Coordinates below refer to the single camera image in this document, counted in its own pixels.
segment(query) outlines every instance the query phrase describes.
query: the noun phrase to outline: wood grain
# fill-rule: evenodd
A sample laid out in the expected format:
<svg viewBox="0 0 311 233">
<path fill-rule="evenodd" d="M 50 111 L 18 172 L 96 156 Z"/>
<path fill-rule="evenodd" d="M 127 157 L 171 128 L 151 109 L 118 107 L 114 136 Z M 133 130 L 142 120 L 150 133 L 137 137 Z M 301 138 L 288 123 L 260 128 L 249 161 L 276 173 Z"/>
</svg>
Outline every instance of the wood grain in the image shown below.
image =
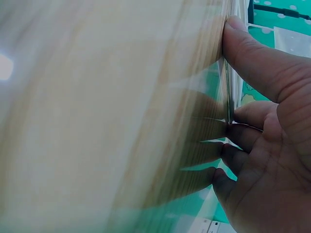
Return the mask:
<svg viewBox="0 0 311 233">
<path fill-rule="evenodd" d="M 201 190 L 218 158 L 230 0 L 10 0 L 0 46 L 0 232 L 165 232 L 144 211 Z"/>
</svg>

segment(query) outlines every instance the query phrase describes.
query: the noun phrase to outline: hand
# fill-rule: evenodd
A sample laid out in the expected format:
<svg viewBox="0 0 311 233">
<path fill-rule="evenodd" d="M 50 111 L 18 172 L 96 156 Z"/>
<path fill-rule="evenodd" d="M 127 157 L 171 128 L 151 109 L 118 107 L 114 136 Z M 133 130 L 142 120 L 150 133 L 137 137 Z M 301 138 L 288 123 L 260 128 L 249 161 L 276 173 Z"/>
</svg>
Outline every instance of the hand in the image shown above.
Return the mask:
<svg viewBox="0 0 311 233">
<path fill-rule="evenodd" d="M 235 112 L 217 169 L 216 195 L 238 233 L 311 232 L 311 59 L 267 48 L 232 17 L 225 25 L 228 62 L 270 101 Z"/>
</svg>

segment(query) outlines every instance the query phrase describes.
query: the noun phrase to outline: light wood surface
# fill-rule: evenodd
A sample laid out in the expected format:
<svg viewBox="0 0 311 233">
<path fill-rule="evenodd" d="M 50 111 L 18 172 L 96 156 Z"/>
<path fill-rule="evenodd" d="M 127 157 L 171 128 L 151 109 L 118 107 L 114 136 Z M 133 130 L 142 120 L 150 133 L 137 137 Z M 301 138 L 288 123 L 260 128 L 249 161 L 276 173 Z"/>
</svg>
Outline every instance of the light wood surface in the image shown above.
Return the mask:
<svg viewBox="0 0 311 233">
<path fill-rule="evenodd" d="M 0 81 L 0 232 L 164 232 L 143 211 L 205 188 L 214 171 L 181 169 L 219 153 L 200 141 L 223 137 L 225 78 L 216 99 L 200 89 L 230 7 L 1 1 L 14 71 Z"/>
</svg>

